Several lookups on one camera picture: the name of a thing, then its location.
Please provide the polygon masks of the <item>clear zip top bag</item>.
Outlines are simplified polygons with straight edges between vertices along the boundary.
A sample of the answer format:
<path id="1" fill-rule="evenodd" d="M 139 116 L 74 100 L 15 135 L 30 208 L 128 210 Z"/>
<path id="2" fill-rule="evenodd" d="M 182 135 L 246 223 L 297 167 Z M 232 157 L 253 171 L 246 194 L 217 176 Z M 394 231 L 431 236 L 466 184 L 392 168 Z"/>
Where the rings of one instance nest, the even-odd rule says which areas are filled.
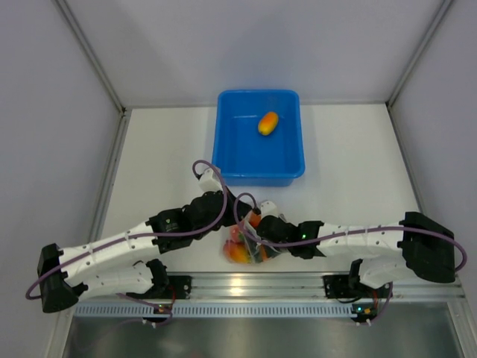
<path id="1" fill-rule="evenodd" d="M 246 230 L 246 232 L 253 236 L 255 239 L 262 240 L 260 237 L 258 237 L 258 234 L 256 233 L 256 228 L 252 227 L 247 221 L 248 216 L 252 211 L 256 214 L 260 214 L 259 209 L 252 209 L 246 216 L 242 216 L 241 225 Z M 225 237 L 224 243 L 222 245 L 222 253 L 223 246 L 227 241 L 242 243 L 247 249 L 250 255 L 250 263 L 242 265 L 254 265 L 263 263 L 285 253 L 284 249 L 272 248 L 271 246 L 262 245 L 250 239 L 249 236 L 246 236 L 244 234 L 244 232 L 240 229 L 237 223 L 228 228 L 228 234 Z"/>

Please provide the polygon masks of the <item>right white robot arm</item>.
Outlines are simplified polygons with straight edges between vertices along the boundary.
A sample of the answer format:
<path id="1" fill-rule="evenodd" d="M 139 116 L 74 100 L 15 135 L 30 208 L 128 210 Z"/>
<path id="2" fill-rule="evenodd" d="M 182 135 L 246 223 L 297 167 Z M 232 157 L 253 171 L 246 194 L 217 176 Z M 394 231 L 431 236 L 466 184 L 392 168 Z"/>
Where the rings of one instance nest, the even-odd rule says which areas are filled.
<path id="1" fill-rule="evenodd" d="M 455 280 L 453 232 L 419 212 L 407 212 L 396 224 L 376 227 L 321 221 L 294 225 L 266 216 L 256 232 L 260 239 L 295 257 L 326 257 L 349 263 L 347 285 L 357 296 L 410 277 L 433 283 Z"/>

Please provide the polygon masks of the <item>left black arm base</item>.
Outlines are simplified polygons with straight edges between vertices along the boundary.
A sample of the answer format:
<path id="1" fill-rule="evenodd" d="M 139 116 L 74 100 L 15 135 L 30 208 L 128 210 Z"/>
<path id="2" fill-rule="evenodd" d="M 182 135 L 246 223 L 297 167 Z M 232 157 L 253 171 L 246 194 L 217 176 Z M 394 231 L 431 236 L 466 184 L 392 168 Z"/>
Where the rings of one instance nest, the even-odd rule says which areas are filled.
<path id="1" fill-rule="evenodd" d="M 154 286 L 149 291 L 149 298 L 171 300 L 189 299 L 192 290 L 192 277 L 189 275 L 172 275 L 168 277 L 168 285 Z"/>

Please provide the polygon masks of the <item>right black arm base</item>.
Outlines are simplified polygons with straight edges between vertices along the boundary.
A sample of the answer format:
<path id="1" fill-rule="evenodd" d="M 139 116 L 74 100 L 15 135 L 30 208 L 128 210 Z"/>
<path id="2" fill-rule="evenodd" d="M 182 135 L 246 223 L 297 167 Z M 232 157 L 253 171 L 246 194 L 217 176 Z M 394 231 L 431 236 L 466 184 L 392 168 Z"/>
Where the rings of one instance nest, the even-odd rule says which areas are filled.
<path id="1" fill-rule="evenodd" d="M 323 276 L 323 287 L 327 298 L 349 303 L 364 297 L 363 289 L 348 275 L 334 274 Z"/>

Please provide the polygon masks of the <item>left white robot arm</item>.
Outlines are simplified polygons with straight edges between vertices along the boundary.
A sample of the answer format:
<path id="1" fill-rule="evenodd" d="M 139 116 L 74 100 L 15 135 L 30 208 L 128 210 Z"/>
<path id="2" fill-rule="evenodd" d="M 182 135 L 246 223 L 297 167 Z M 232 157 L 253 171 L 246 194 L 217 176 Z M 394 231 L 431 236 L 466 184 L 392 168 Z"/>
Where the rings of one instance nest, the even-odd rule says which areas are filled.
<path id="1" fill-rule="evenodd" d="M 92 244 L 47 245 L 37 266 L 42 311 L 57 313 L 102 295 L 134 300 L 168 296 L 171 284 L 160 256 L 232 226 L 252 209 L 230 191 L 206 192 L 190 204 L 163 210 L 124 233 Z"/>

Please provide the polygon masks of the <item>orange yellow fake fruit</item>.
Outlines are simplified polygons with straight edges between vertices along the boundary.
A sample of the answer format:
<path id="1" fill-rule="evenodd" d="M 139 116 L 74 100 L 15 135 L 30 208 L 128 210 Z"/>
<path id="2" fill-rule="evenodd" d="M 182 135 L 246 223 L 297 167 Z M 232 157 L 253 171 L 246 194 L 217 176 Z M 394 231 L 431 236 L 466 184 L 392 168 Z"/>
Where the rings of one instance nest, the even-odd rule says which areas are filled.
<path id="1" fill-rule="evenodd" d="M 250 255 L 242 243 L 231 241 L 225 242 L 223 246 L 223 254 L 230 262 L 239 264 L 250 263 Z"/>

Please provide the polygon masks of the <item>blue plastic bin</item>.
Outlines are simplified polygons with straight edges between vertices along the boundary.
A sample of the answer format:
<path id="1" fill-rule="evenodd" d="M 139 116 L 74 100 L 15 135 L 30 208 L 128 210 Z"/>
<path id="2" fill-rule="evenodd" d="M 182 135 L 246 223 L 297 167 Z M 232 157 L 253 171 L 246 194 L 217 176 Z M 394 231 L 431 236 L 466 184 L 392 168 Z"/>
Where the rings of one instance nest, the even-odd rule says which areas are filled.
<path id="1" fill-rule="evenodd" d="M 273 111 L 272 134 L 258 132 Z M 226 90 L 218 96 L 212 164 L 229 186 L 289 186 L 306 170 L 299 95 L 289 89 Z"/>

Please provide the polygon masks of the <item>aluminium rail frame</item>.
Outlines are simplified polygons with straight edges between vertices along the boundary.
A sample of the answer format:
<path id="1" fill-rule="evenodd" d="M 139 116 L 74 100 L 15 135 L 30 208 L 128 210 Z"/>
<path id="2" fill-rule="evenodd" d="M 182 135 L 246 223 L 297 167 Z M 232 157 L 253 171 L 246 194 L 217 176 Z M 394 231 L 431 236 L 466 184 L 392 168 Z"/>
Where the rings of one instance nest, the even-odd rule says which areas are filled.
<path id="1" fill-rule="evenodd" d="M 192 277 L 189 299 L 327 299 L 324 273 L 196 273 L 170 274 Z M 452 301 L 465 298 L 461 283 L 430 283 L 405 279 L 393 284 L 392 298 L 405 301 Z"/>

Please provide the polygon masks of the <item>left aluminium corner post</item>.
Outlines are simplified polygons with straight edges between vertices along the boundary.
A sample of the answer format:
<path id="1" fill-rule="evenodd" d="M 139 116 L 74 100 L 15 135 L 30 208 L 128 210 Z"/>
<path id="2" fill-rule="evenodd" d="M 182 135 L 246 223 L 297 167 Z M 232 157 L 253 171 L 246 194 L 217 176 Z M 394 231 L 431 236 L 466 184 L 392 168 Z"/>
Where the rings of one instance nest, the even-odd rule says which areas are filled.
<path id="1" fill-rule="evenodd" d="M 59 11 L 59 14 L 61 15 L 69 30 L 72 32 L 81 51 L 86 56 L 86 59 L 89 61 L 93 72 L 95 73 L 98 80 L 101 82 L 102 87 L 104 88 L 106 94 L 113 103 L 114 108 L 117 110 L 118 113 L 122 115 L 125 112 L 125 106 L 122 104 L 119 95 L 113 88 L 112 82 L 110 81 L 104 67 L 101 64 L 101 61 L 99 60 L 94 48 L 92 47 L 69 3 L 65 0 L 53 0 L 52 3 Z"/>

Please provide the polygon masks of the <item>aluminium corner post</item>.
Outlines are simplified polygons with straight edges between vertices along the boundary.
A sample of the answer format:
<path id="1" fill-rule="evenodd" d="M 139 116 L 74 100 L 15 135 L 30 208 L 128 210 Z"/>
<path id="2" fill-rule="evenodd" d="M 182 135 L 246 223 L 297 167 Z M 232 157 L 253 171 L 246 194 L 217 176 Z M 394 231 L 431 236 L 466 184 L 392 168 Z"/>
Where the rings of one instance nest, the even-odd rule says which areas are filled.
<path id="1" fill-rule="evenodd" d="M 122 115 L 125 112 L 125 106 L 122 104 L 119 95 L 113 88 L 112 82 L 110 81 L 104 67 L 101 64 L 101 61 L 99 60 L 94 48 L 92 47 L 69 3 L 65 0 L 53 0 L 52 3 L 59 11 L 59 14 L 61 15 L 69 30 L 72 32 L 81 51 L 86 56 L 86 59 L 89 61 L 93 72 L 95 73 L 98 80 L 101 82 L 102 87 L 104 88 L 106 94 L 113 103 L 114 108 L 117 110 L 118 113 Z"/>
<path id="2" fill-rule="evenodd" d="M 411 56 L 407 60 L 401 74 L 399 75 L 397 82 L 395 83 L 391 94 L 385 102 L 386 107 L 392 108 L 396 100 L 399 98 L 400 93 L 405 87 L 408 79 L 411 77 L 412 72 L 415 70 L 420 62 L 421 57 L 425 54 L 427 48 L 430 46 L 432 40 L 435 37 L 439 27 L 448 15 L 448 12 L 454 5 L 453 0 L 440 1 L 437 10 L 433 13 L 431 20 L 425 27 L 425 31 L 420 36 L 415 49 L 412 51 Z"/>

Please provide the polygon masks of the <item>right aluminium corner post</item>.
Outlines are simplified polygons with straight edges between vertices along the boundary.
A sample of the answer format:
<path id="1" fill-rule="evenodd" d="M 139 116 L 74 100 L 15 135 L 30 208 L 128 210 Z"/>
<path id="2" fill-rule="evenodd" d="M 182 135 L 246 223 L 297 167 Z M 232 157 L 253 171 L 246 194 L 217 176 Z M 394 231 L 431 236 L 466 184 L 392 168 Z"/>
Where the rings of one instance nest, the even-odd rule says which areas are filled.
<path id="1" fill-rule="evenodd" d="M 405 87 L 408 79 L 411 77 L 412 72 L 415 70 L 420 62 L 421 57 L 425 54 L 427 48 L 430 46 L 432 40 L 435 37 L 439 27 L 448 15 L 448 12 L 454 5 L 453 0 L 440 1 L 437 10 L 433 13 L 431 20 L 425 27 L 425 31 L 420 36 L 415 49 L 412 51 L 411 56 L 407 60 L 401 74 L 399 75 L 397 82 L 395 83 L 391 94 L 385 102 L 386 107 L 392 108 L 396 100 L 399 98 L 400 93 Z"/>

